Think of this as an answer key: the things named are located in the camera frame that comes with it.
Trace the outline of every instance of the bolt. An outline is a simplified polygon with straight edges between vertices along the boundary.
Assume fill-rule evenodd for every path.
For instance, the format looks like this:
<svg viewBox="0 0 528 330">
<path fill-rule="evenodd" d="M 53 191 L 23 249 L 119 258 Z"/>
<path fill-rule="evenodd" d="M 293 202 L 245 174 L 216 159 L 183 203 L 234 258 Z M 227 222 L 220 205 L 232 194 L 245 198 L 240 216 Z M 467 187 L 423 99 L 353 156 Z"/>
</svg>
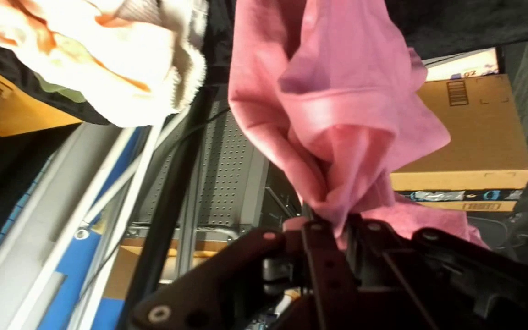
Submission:
<svg viewBox="0 0 528 330">
<path fill-rule="evenodd" d="M 86 238 L 88 238 L 88 231 L 80 227 L 80 229 L 75 233 L 75 238 L 77 238 L 77 240 L 86 240 Z"/>
<path fill-rule="evenodd" d="M 440 236 L 436 236 L 436 235 L 423 235 L 423 238 L 434 242 L 434 240 L 438 240 Z"/>
<path fill-rule="evenodd" d="M 271 233 L 271 231 L 264 233 L 264 240 L 273 240 L 273 238 L 276 238 L 276 233 Z"/>
<path fill-rule="evenodd" d="M 379 225 L 379 224 L 368 224 L 368 229 L 370 229 L 370 231 L 379 231 L 381 225 Z"/>
<path fill-rule="evenodd" d="M 168 317 L 170 317 L 170 308 L 166 304 L 155 306 L 148 313 L 150 323 L 165 323 L 165 321 L 168 321 Z"/>
</svg>

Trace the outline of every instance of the white rod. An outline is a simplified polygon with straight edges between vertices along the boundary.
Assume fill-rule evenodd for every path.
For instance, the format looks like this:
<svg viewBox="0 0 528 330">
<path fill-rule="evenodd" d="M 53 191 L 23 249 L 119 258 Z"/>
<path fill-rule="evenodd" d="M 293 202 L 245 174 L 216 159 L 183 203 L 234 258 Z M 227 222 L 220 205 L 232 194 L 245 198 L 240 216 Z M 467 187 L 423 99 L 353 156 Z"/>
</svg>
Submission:
<svg viewBox="0 0 528 330">
<path fill-rule="evenodd" d="M 88 330 L 93 324 L 93 319 L 97 315 L 102 291 L 106 288 L 110 271 L 111 271 L 115 257 L 117 257 L 117 253 L 111 253 L 111 249 L 121 242 L 121 236 L 122 236 L 122 233 L 128 227 L 130 214 L 132 214 L 133 205 L 137 202 L 137 194 L 139 194 L 141 183 L 143 183 L 143 180 L 146 176 L 146 170 L 148 170 L 152 154 L 155 150 L 155 145 L 159 143 L 159 136 L 161 136 L 161 125 L 152 126 L 150 136 L 148 136 L 148 139 L 144 143 L 144 148 L 141 150 L 141 156 L 139 156 L 139 167 L 137 167 L 137 170 L 135 170 L 135 174 L 132 178 L 132 185 L 128 187 L 128 192 L 124 196 L 121 213 L 117 216 L 115 229 L 111 231 L 111 238 L 110 238 L 110 244 L 108 244 L 110 249 L 104 251 L 104 258 L 108 262 L 102 266 L 99 275 L 93 279 L 95 282 L 91 286 L 91 291 L 89 291 L 89 297 L 86 301 L 86 308 L 84 308 L 82 319 L 80 319 L 77 328 L 86 328 Z"/>
<path fill-rule="evenodd" d="M 22 328 L 25 324 L 25 321 L 27 321 L 27 317 L 31 313 L 31 308 L 40 299 L 44 288 L 47 286 L 47 280 L 51 279 L 51 275 L 56 269 L 62 255 L 66 253 L 66 247 L 73 240 L 73 236 L 75 236 L 75 233 L 77 233 L 86 211 L 91 207 L 93 200 L 97 198 L 102 183 L 106 181 L 106 178 L 110 176 L 111 169 L 115 167 L 115 163 L 117 163 L 121 152 L 124 150 L 126 143 L 130 141 L 132 134 L 133 134 L 133 128 L 126 128 L 126 130 L 122 130 L 117 136 L 111 150 L 108 152 L 108 156 L 100 163 L 93 181 L 86 187 L 86 192 L 82 194 L 77 209 L 73 211 L 73 214 L 66 222 L 60 236 L 56 238 L 51 253 L 47 255 L 47 258 L 45 258 L 36 280 L 31 284 L 23 302 L 16 310 L 9 328 Z"/>
<path fill-rule="evenodd" d="M 161 130 L 159 139 L 154 147 L 154 150 L 174 132 L 174 128 L 185 119 L 185 115 L 176 115 L 168 125 Z M 122 189 L 124 183 L 133 176 L 139 158 L 135 158 L 126 170 L 113 181 L 110 189 L 104 191 L 104 194 L 91 205 L 91 209 L 86 213 L 84 222 L 80 227 L 88 227 L 95 216 L 106 207 L 106 203 Z"/>
<path fill-rule="evenodd" d="M 7 233 L 5 240 L 0 246 L 0 264 L 7 258 L 9 251 L 14 249 L 14 244 L 18 240 L 18 235 L 22 235 L 25 224 L 31 218 L 33 209 L 42 200 L 45 187 L 49 181 L 56 176 L 60 163 L 66 159 L 66 156 L 71 150 L 71 145 L 75 143 L 77 136 L 82 134 L 82 128 L 77 128 L 66 143 L 60 147 L 60 150 L 55 154 L 55 159 L 51 161 L 49 169 L 45 169 L 45 174 L 42 176 L 42 181 L 34 187 L 31 198 L 27 200 L 25 207 L 22 209 L 20 216 L 14 220 L 11 231 Z"/>
</svg>

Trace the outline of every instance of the pink towel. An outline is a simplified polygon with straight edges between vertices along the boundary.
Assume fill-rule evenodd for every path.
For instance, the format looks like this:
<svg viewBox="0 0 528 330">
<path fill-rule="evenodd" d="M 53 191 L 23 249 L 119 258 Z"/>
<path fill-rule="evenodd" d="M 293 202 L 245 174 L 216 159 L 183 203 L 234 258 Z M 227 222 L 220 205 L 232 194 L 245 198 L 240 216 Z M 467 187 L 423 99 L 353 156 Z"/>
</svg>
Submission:
<svg viewBox="0 0 528 330">
<path fill-rule="evenodd" d="M 229 81 L 245 136 L 341 235 L 348 213 L 478 242 L 463 213 L 396 200 L 388 174 L 449 143 L 383 0 L 240 0 Z"/>
</svg>

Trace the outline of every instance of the pink cloth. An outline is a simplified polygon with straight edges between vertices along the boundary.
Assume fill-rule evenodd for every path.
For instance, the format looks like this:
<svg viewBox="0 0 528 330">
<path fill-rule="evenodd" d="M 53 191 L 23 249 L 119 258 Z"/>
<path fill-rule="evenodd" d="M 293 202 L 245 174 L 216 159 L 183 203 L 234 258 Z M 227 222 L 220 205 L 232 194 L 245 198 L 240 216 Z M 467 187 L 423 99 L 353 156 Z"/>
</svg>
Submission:
<svg viewBox="0 0 528 330">
<path fill-rule="evenodd" d="M 383 0 L 236 2 L 229 101 L 243 134 L 341 235 L 348 213 L 480 242 L 463 213 L 397 202 L 388 174 L 449 143 Z"/>
</svg>

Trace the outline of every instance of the wire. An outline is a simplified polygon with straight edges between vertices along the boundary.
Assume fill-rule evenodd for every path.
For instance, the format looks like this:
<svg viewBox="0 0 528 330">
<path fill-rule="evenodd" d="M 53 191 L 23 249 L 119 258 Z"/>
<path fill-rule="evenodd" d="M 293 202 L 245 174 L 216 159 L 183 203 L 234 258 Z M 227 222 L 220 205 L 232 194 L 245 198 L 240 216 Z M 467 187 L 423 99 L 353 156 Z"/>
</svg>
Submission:
<svg viewBox="0 0 528 330">
<path fill-rule="evenodd" d="M 229 108 L 225 108 L 225 110 L 214 114 L 214 115 L 209 117 L 205 123 L 196 125 L 196 126 L 190 128 L 188 132 L 181 134 L 181 136 L 179 136 L 179 137 L 170 145 L 170 148 L 165 152 L 165 158 L 168 158 L 170 152 L 174 152 L 176 147 L 179 147 L 181 143 L 185 143 L 192 134 L 203 130 L 203 128 L 209 126 L 212 121 L 220 119 L 221 115 L 225 115 L 227 112 L 229 112 Z M 95 273 L 88 279 L 88 282 L 84 284 L 84 288 L 82 288 L 82 291 L 80 291 L 78 301 L 77 301 L 75 306 L 78 306 L 80 301 L 82 301 L 82 297 L 84 297 L 84 295 L 93 288 L 93 284 L 95 284 L 99 273 L 100 273 L 102 268 L 108 264 L 108 260 L 113 258 L 113 255 L 117 253 L 117 249 L 119 249 L 119 246 L 121 246 L 121 240 L 128 235 L 128 229 L 122 231 L 122 235 L 119 236 L 119 242 L 110 249 L 110 255 L 102 258 L 102 262 L 99 264 L 99 268 L 95 269 Z"/>
</svg>

